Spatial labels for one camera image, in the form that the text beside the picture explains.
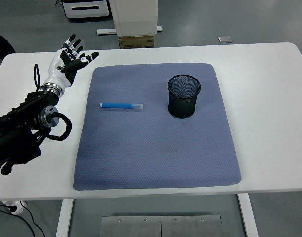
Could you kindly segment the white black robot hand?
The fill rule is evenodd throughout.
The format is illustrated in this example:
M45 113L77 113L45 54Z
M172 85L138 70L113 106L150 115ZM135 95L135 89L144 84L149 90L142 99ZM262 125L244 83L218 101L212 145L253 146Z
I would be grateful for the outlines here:
M81 40L75 37L75 34L69 36L56 52L48 70L48 78L42 85L43 89L52 87L64 90L70 87L74 83L77 71L99 56L98 52L85 55L80 45Z

